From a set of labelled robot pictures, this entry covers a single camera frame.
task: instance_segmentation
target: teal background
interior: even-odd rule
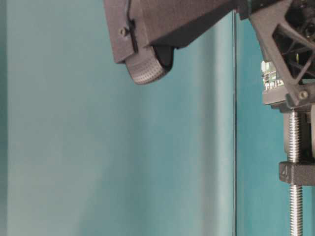
[[[289,186],[279,181],[283,115],[262,105],[262,55],[248,20],[236,22],[237,235],[289,235]],[[314,235],[315,191],[304,187],[304,235]]]
[[[232,234],[232,15],[133,84],[102,0],[0,0],[4,236]]]

